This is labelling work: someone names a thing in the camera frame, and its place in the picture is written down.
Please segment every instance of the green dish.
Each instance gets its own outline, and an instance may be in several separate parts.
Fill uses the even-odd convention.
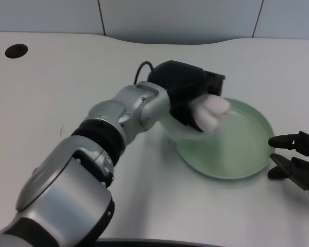
[[[176,143],[181,157],[202,174],[219,179],[251,176],[270,163],[274,148],[268,139],[274,136],[268,120],[253,107],[234,99],[220,133],[203,140]]]

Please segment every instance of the white table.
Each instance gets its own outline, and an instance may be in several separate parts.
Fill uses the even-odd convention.
[[[28,53],[6,58],[6,48],[18,43]],[[33,169],[91,106],[131,84],[145,60],[226,75],[223,96],[260,110],[277,135],[309,133],[309,40],[146,45],[86,34],[0,33],[0,229]],[[116,210],[102,237],[309,246],[307,192],[289,180],[267,180],[266,171],[237,182],[204,177],[182,161],[159,125],[127,148],[115,177]]]

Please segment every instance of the wall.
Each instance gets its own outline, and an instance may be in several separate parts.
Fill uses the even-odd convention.
[[[309,0],[0,0],[0,31],[167,44],[309,39]]]

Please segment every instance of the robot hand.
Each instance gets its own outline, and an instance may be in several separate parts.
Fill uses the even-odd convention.
[[[215,119],[229,110],[218,97],[224,78],[169,61],[153,69],[147,81],[95,105],[33,172],[18,198],[15,218],[0,231],[0,246],[94,243],[113,216],[107,187],[127,145],[168,114],[198,132],[217,129]]]
[[[309,135],[300,131],[299,134],[280,135],[269,139],[269,145],[274,148],[295,149],[304,156],[309,156]],[[272,153],[270,158],[276,167],[268,172],[268,178],[282,180],[289,178],[303,190],[309,190],[309,162],[293,157],[291,160]]]

